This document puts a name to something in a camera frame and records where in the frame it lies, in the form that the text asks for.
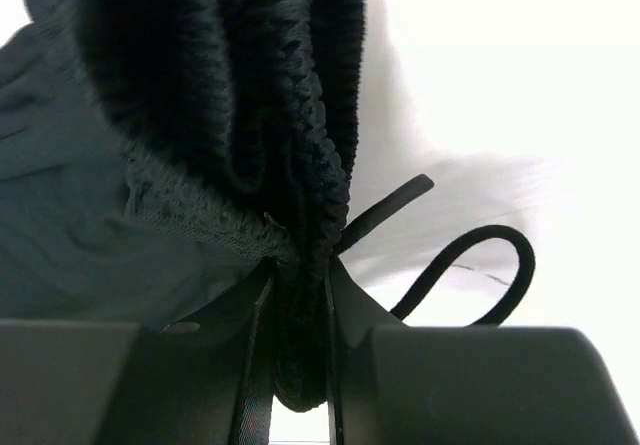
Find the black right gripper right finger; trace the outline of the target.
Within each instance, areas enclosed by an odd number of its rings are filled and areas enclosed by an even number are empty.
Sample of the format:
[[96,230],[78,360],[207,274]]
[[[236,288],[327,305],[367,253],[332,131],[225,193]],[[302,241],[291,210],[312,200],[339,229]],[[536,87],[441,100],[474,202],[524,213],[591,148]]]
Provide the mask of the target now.
[[334,444],[639,440],[600,354],[578,330],[410,327],[339,261],[326,296]]

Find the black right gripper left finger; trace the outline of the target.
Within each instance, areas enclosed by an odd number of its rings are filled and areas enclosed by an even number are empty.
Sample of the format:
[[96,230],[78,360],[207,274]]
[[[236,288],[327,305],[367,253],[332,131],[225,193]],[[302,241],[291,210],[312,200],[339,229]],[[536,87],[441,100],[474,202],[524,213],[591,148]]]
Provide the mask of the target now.
[[162,332],[128,323],[5,320],[5,444],[265,444],[274,267]]

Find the black shorts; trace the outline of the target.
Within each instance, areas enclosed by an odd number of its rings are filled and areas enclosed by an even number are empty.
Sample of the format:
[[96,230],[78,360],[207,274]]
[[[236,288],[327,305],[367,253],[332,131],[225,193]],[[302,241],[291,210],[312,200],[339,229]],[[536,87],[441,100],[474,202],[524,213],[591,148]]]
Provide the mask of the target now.
[[1,49],[1,314],[162,329],[274,261],[275,393],[327,398],[365,0],[24,0]]

